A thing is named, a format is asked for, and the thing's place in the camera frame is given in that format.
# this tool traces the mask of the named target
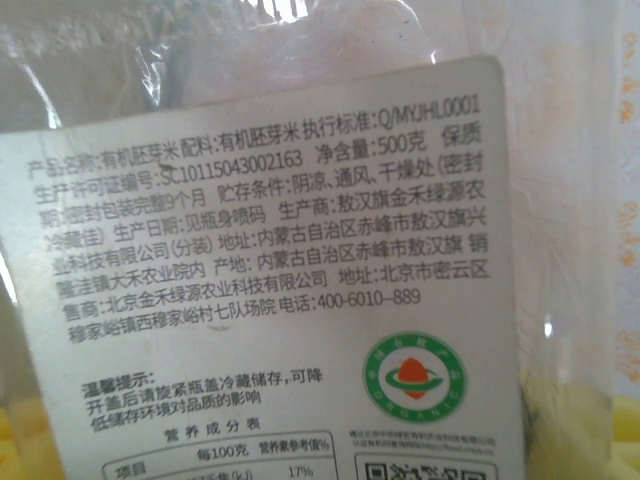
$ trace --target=nutrition facts table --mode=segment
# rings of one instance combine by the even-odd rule
[[[188,470],[180,468],[185,457],[192,460]],[[323,431],[190,443],[107,463],[102,474],[104,480],[338,479],[333,438]]]

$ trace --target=organic certification logo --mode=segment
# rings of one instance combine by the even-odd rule
[[[371,350],[364,382],[378,407],[414,423],[450,415],[462,403],[467,386],[462,361],[451,347],[413,332],[385,338]]]

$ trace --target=red logo element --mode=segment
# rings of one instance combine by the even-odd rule
[[[408,358],[400,366],[400,370],[398,370],[398,380],[404,383],[425,384],[429,381],[429,372],[427,372],[427,369],[424,368],[424,365],[418,360]],[[410,392],[407,390],[405,390],[404,393],[415,400],[420,400],[427,394],[426,391]]]

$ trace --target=yellow corn kernel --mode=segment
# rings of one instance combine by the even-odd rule
[[[640,442],[615,442],[613,444],[613,453],[640,473]]]
[[[49,430],[49,420],[42,400],[32,398],[9,406],[14,436],[22,446],[24,439]]]
[[[4,409],[0,408],[0,440],[11,440],[13,435],[11,434],[11,425],[9,424],[9,417]]]
[[[640,401],[628,397],[614,400],[616,442],[640,442]]]
[[[65,480],[51,432],[29,437],[20,453],[29,480]]]
[[[31,480],[27,477],[20,459],[14,457],[11,460],[0,464],[0,479],[2,480]]]

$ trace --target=white label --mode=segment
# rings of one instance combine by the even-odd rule
[[[524,479],[505,131],[476,58],[0,138],[69,478]]]

